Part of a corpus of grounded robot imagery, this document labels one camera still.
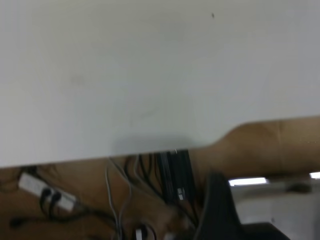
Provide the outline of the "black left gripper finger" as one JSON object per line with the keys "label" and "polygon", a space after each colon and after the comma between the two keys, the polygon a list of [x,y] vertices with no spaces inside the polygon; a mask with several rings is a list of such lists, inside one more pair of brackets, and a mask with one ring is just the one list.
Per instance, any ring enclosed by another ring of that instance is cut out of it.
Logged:
{"label": "black left gripper finger", "polygon": [[195,240],[241,240],[242,227],[229,181],[220,172],[211,172],[206,181],[203,212]]}

